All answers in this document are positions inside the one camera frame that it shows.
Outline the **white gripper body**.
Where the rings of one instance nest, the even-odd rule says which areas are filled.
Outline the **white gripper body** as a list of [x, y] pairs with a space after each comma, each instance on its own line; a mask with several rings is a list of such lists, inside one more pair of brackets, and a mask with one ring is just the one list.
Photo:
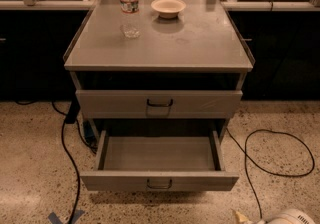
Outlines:
[[267, 217], [266, 224], [316, 224], [305, 212], [298, 209], [286, 209]]

